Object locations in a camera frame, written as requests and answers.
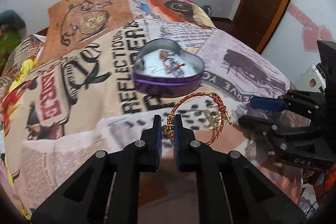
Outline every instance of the bed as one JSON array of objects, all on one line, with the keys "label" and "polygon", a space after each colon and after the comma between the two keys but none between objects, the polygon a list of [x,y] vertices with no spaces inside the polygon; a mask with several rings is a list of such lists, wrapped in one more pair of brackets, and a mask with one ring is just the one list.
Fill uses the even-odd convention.
[{"label": "bed", "polygon": [[[262,56],[216,29],[200,7],[190,0],[61,0],[48,13],[46,37],[26,38],[0,78],[5,143],[0,182],[28,219],[97,150],[122,150],[151,127],[155,114],[166,122],[181,98],[139,93],[131,79],[139,49],[156,38],[174,40],[202,58],[206,69],[197,91],[215,91],[227,106],[233,125],[225,124],[211,147],[240,151],[299,203],[302,169],[275,162],[269,144],[237,124],[248,114],[307,125],[296,114],[249,105],[254,95],[277,98],[291,83]],[[27,60],[29,74],[22,71]],[[218,112],[211,100],[190,100],[181,111],[197,139],[212,137],[204,117],[204,111]],[[140,178],[139,222],[157,217],[162,223],[197,223],[197,211],[196,177],[177,172],[173,146],[163,139],[159,170]]]}]

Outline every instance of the purple heart-shaped tin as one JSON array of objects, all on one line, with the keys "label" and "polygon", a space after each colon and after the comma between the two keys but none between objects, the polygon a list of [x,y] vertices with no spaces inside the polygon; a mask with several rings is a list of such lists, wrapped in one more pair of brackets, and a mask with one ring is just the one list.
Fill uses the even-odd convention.
[{"label": "purple heart-shaped tin", "polygon": [[[180,56],[185,62],[192,65],[195,74],[188,77],[155,77],[144,75],[144,69],[147,64],[143,57],[146,54],[157,50],[169,50]],[[137,91],[158,97],[180,97],[194,92],[201,83],[204,72],[204,63],[196,55],[186,52],[172,40],[154,39],[148,42],[135,58],[133,68],[134,87]]]}]

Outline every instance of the baseboard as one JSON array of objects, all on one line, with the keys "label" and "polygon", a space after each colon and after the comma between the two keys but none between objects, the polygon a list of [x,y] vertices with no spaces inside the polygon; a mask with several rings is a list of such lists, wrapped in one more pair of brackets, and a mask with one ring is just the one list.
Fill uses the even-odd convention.
[{"label": "baseboard", "polygon": [[224,18],[224,17],[211,17],[211,20],[212,21],[219,21],[219,22],[226,22],[226,23],[229,23],[229,24],[232,24],[233,21],[229,18]]}]

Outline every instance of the green object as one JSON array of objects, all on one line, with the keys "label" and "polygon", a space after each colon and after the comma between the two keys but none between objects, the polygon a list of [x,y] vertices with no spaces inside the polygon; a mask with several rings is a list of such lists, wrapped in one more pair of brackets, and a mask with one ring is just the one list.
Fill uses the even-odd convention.
[{"label": "green object", "polygon": [[12,51],[20,42],[21,37],[16,30],[5,30],[0,35],[0,73],[2,73]]}]

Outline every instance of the red and gold cord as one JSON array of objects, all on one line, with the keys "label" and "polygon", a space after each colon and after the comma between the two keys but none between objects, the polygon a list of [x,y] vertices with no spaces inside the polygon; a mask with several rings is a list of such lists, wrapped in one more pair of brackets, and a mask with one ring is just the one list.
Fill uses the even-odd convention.
[{"label": "red and gold cord", "polygon": [[212,98],[218,105],[219,109],[218,111],[220,112],[220,116],[221,116],[221,121],[220,121],[220,126],[219,129],[216,133],[216,135],[209,140],[208,142],[206,142],[205,144],[210,145],[212,144],[215,140],[217,140],[217,138],[219,137],[219,135],[221,134],[223,127],[224,127],[224,119],[226,118],[229,124],[231,123],[230,117],[227,114],[226,111],[226,106],[224,105],[222,99],[219,97],[219,95],[215,92],[196,92],[196,93],[191,93],[189,95],[187,95],[186,97],[184,97],[183,99],[181,99],[176,106],[172,109],[172,111],[168,114],[168,118],[167,118],[167,125],[164,125],[162,127],[162,130],[166,133],[169,134],[170,138],[174,141],[174,116],[175,116],[175,111],[177,110],[177,108],[183,104],[186,100],[192,98],[192,97],[196,97],[196,96],[209,96],[210,98]]}]

